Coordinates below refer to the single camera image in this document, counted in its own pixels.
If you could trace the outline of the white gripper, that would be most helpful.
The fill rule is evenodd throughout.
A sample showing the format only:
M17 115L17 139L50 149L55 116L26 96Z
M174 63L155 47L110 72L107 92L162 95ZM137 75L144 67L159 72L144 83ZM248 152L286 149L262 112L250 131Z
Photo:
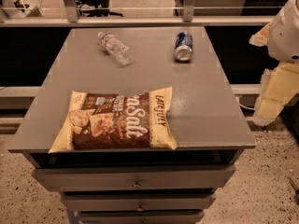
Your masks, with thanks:
M252 119L258 126L267 126L299 92L298 0L289 0L271 24L253 35L249 43L257 47L268 45L270 57L287 62L280 63L274 70L265 69L262 74Z

